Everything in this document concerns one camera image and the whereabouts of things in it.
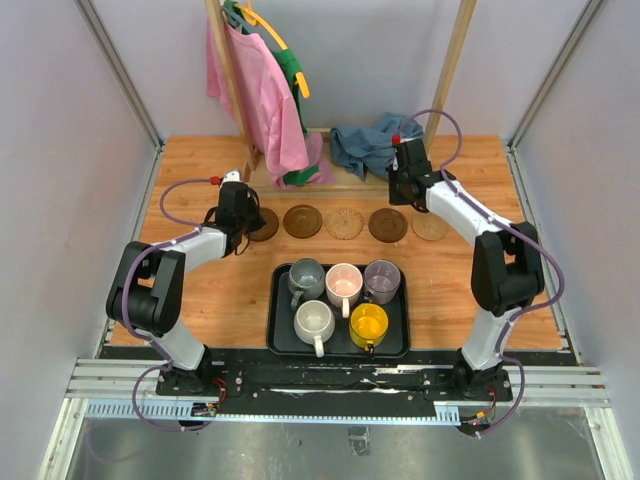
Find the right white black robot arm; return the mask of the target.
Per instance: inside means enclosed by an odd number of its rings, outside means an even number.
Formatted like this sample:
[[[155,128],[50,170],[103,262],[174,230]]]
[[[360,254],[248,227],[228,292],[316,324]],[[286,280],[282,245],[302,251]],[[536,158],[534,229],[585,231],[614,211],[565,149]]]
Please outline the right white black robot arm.
[[[509,320],[544,289],[537,231],[514,224],[472,197],[449,172],[432,168],[423,141],[392,137],[389,203],[410,205],[444,220],[473,248],[471,291],[478,305],[471,334],[461,348],[466,366],[453,375],[455,392],[474,400],[486,392],[486,371],[501,362],[512,327]]]

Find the woven rattan coaster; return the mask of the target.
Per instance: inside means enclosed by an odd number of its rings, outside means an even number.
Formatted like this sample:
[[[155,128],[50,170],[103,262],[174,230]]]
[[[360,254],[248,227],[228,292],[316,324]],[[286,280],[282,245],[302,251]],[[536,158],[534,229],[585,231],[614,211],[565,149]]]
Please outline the woven rattan coaster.
[[[329,233],[338,240],[352,240],[360,235],[364,228],[362,214],[352,208],[338,208],[330,212],[324,225]]]

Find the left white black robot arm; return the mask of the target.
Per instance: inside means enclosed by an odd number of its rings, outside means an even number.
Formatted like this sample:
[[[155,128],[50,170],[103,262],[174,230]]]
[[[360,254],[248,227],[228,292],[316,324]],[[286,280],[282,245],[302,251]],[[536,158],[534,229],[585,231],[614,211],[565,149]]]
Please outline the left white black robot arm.
[[[192,395],[212,388],[214,371],[204,365],[207,347],[180,319],[185,277],[236,254],[242,241],[264,225],[255,190],[240,180],[224,179],[218,205],[192,232],[155,244],[133,241],[123,251],[106,300],[107,317],[181,370],[179,383]]]

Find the brown wooden coaster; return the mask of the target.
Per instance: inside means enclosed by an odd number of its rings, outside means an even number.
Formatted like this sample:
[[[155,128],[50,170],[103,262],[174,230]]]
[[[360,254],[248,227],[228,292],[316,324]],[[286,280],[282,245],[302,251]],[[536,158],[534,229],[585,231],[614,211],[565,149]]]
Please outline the brown wooden coaster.
[[[391,208],[381,208],[371,214],[368,229],[376,240],[383,243],[396,243],[405,237],[408,222],[401,212]]]
[[[311,205],[299,204],[290,208],[283,217],[285,231],[294,238],[307,239],[322,227],[322,215]]]

